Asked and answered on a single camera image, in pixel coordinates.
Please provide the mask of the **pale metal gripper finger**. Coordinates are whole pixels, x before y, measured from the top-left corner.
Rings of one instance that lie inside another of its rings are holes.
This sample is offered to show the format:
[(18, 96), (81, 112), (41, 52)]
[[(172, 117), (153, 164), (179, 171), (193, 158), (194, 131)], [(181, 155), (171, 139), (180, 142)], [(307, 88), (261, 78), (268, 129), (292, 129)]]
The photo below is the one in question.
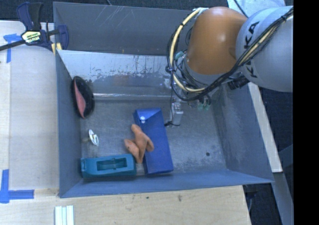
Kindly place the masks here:
[(173, 125), (180, 125), (183, 116), (183, 110), (179, 102), (171, 104), (171, 123)]

